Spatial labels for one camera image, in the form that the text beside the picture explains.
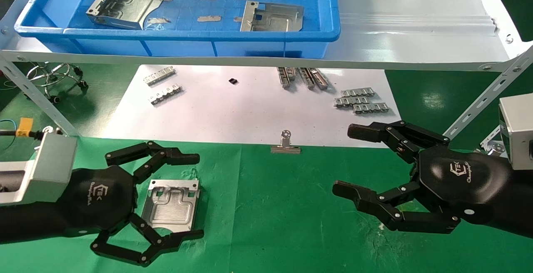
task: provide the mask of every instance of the metal bar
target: metal bar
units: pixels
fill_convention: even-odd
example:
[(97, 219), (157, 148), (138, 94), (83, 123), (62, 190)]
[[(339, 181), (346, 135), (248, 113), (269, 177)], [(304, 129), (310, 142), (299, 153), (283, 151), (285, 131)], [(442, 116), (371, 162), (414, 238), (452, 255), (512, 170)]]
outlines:
[(500, 74), (489, 87), (472, 103), (455, 123), (453, 123), (444, 136), (455, 138), (477, 115), (481, 113), (493, 100), (501, 94), (522, 72), (533, 62), (533, 46), (522, 53), (505, 72)]
[(0, 55), (0, 70), (13, 81), (13, 83), (22, 90), (22, 92), (46, 113), (61, 130), (70, 136), (79, 136), (78, 130), (55, 108), (55, 106), (46, 99), (33, 83), (31, 83), (24, 73), (19, 70), (12, 62), (4, 60)]

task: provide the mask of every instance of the robotic hand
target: robotic hand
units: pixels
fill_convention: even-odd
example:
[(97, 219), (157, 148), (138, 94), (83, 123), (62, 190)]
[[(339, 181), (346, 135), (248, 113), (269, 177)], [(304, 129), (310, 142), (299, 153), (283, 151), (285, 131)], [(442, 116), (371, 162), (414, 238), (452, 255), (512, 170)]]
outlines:
[[(76, 140), (57, 134), (45, 134), (36, 160), (32, 163), (32, 174), (29, 178), (35, 178), (43, 169), (52, 168), (52, 170), (48, 170), (49, 181), (50, 176), (53, 176), (55, 172), (53, 169), (61, 166), (61, 160), (54, 158), (51, 165), (51, 158), (45, 158), (45, 156), (53, 150), (58, 150), (59, 145), (65, 142), (68, 144), (69, 140), (73, 141), (74, 145), (69, 146), (68, 149), (63, 146), (59, 150), (63, 154), (72, 152), (71, 169), (74, 159), (72, 150), (75, 150)], [(119, 167), (121, 164), (147, 156), (152, 156), (152, 158), (135, 170), (133, 176)], [(20, 180), (19, 184), (16, 184), (12, 181), (16, 178), (11, 178), (10, 185), (4, 186), (4, 189), (0, 191), (2, 192), (0, 193), (0, 202), (6, 197), (15, 197), (16, 199), (17, 193), (23, 193), (23, 190), (25, 190), (24, 199), (30, 200), (12, 205), (0, 203), (0, 244), (99, 233), (91, 244), (93, 252), (107, 258), (146, 267), (160, 254), (178, 250), (183, 241), (203, 237), (203, 230), (171, 233), (161, 237), (147, 222), (135, 214), (135, 208), (137, 208), (137, 189), (135, 186), (137, 184), (147, 180), (162, 165), (196, 164), (200, 161), (198, 154), (183, 154), (178, 148), (164, 148), (150, 141), (109, 152), (105, 155), (105, 160), (108, 165), (105, 169), (80, 168), (72, 170), (72, 174), (69, 174), (70, 180), (58, 199), (31, 200), (35, 190), (30, 188), (38, 188), (35, 184), (42, 183), (43, 180), (37, 182), (33, 180), (33, 185), (27, 186), (25, 189), (24, 180)], [(16, 175), (17, 172), (21, 171), (15, 169), (8, 172), (4, 171), (7, 174), (2, 175), (3, 180), (8, 179), (5, 178), (6, 176)], [(70, 173), (69, 170), (55, 172), (55, 178), (65, 175), (65, 172)], [(47, 186), (46, 190), (52, 191), (53, 188)], [(46, 197), (46, 194), (39, 193), (38, 197)], [(131, 224), (149, 241), (150, 247), (144, 253), (107, 243), (109, 237), (118, 233), (128, 224)]]
[[(340, 180), (333, 185), (333, 194), (352, 200), (390, 230), (451, 233), (466, 220), (533, 238), (533, 170), (513, 170), (503, 157), (451, 151), (448, 138), (405, 121), (352, 124), (348, 136), (383, 142), (414, 163), (409, 182), (383, 193)], [(429, 212), (396, 208), (413, 199)]]

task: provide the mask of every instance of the silver metal component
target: silver metal component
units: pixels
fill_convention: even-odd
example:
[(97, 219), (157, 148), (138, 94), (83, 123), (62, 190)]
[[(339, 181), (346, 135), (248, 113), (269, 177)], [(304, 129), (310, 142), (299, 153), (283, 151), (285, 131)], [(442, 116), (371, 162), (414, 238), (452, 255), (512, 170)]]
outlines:
[(145, 18), (163, 0), (95, 0), (86, 11), (93, 23), (142, 30)]
[(386, 103), (376, 103), (376, 104), (361, 104), (354, 105), (354, 114), (361, 115), (364, 113), (380, 113), (388, 112), (389, 107)]
[(170, 23), (170, 20), (167, 18), (150, 18), (148, 19), (148, 24), (166, 24)]
[(326, 90), (329, 87), (327, 79), (317, 68), (307, 68), (314, 78), (314, 81), (320, 90)]
[(297, 68), (297, 70), (300, 73), (301, 79), (303, 80), (305, 85), (307, 85), (307, 88), (314, 89), (315, 83), (314, 83), (313, 75), (311, 75), (311, 72), (309, 72), (307, 68)]
[(151, 104), (156, 105), (159, 102), (168, 99), (169, 97), (174, 96), (175, 94), (179, 93), (181, 91), (181, 87), (177, 85), (176, 83), (171, 85), (170, 87), (167, 87), (166, 89), (156, 93), (154, 96), (150, 96), (148, 100)]
[(278, 67), (278, 76), (279, 76), (279, 82), (281, 83), (281, 86), (286, 89), (291, 85), (291, 79), (289, 79), (289, 75), (287, 74), (287, 70), (284, 67)]
[(246, 1), (242, 15), (241, 31), (300, 31), (303, 27), (301, 5), (281, 5)]
[(294, 67), (285, 68), (285, 71), (287, 72), (287, 77), (289, 77), (289, 80), (296, 79), (296, 68)]
[(281, 144), (279, 146), (270, 146), (271, 153), (290, 153), (299, 155), (301, 149), (291, 146), (291, 132), (284, 130), (281, 132)]
[(336, 108), (349, 108), (357, 104), (368, 104), (366, 97), (342, 97), (335, 98), (333, 106)]
[(161, 69), (155, 73), (150, 74), (150, 76), (145, 77), (142, 81), (144, 81), (147, 85), (154, 85), (158, 81), (162, 81), (163, 79), (170, 77), (175, 73), (176, 70), (174, 69), (174, 67), (169, 66), (167, 68)]
[(56, 202), (70, 181), (76, 147), (76, 138), (44, 133), (34, 160), (0, 162), (0, 180), (15, 178), (2, 182), (10, 191), (0, 193), (0, 205)]
[(372, 88), (360, 88), (360, 89), (341, 91), (342, 97), (360, 97), (360, 96), (373, 97), (375, 94), (376, 92)]
[(198, 180), (152, 180), (141, 217), (152, 228), (189, 231), (199, 195)]
[(198, 22), (218, 22), (222, 20), (220, 15), (204, 15), (203, 17), (198, 17)]
[(532, 105), (533, 94), (505, 97), (499, 101), (501, 140), (515, 170), (533, 169)]

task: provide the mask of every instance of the stamped metal plate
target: stamped metal plate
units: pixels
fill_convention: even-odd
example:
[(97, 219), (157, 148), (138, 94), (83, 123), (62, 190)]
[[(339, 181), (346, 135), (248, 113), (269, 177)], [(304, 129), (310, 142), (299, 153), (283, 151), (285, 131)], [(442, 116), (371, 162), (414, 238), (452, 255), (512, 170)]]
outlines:
[(151, 180), (142, 218), (152, 228), (190, 231), (199, 194), (198, 180)]
[(246, 1), (240, 30), (300, 31), (303, 27), (303, 9), (301, 5)]

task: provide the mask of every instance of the metal sheet part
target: metal sheet part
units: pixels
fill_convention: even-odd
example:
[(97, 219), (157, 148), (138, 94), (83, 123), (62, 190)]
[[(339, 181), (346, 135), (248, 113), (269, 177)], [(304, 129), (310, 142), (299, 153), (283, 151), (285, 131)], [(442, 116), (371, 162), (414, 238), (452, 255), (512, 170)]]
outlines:
[(329, 83), (327, 79), (324, 77), (324, 75), (322, 75), (320, 70), (318, 70), (317, 68), (308, 68), (308, 70), (311, 73), (311, 75), (313, 75), (314, 81), (316, 85), (318, 85), (318, 88), (320, 90), (327, 90), (329, 87)]
[(181, 87), (177, 84), (173, 84), (170, 87), (156, 93), (154, 96), (150, 96), (148, 100), (152, 105), (156, 105), (159, 102), (168, 99), (181, 91)]
[(147, 84), (147, 85), (154, 85), (155, 83), (157, 83), (158, 81), (162, 81), (163, 79), (173, 75), (176, 73), (176, 70), (174, 69), (173, 66), (169, 66), (167, 68), (164, 68), (162, 70), (159, 70), (155, 73), (152, 73), (150, 74), (150, 76), (147, 76), (143, 79), (143, 81)]
[(222, 20), (220, 15), (204, 15), (203, 17), (198, 17), (198, 22), (218, 22)]
[(271, 153), (289, 153), (299, 155), (300, 147), (291, 146), (291, 132), (284, 130), (281, 132), (281, 144), (279, 146), (270, 146)]
[(198, 180), (151, 180), (142, 218), (152, 228), (190, 231), (199, 195)]
[(299, 68), (297, 69), (300, 73), (300, 77), (303, 80), (303, 82), (307, 85), (308, 89), (314, 88), (314, 80), (313, 75), (311, 75), (311, 72), (307, 68)]
[(287, 70), (284, 67), (278, 67), (279, 82), (281, 86), (286, 89), (291, 85), (291, 80), (288, 77)]
[(376, 92), (372, 88), (360, 88), (360, 89), (341, 91), (342, 97), (360, 97), (360, 96), (373, 97), (375, 94)]
[(300, 31), (303, 27), (301, 5), (282, 5), (246, 1), (242, 15), (241, 31)]
[(95, 0), (86, 15), (95, 24), (142, 30), (146, 17), (163, 0)]
[(389, 107), (386, 103), (376, 104), (354, 104), (354, 114), (361, 115), (366, 113), (383, 113), (388, 112)]

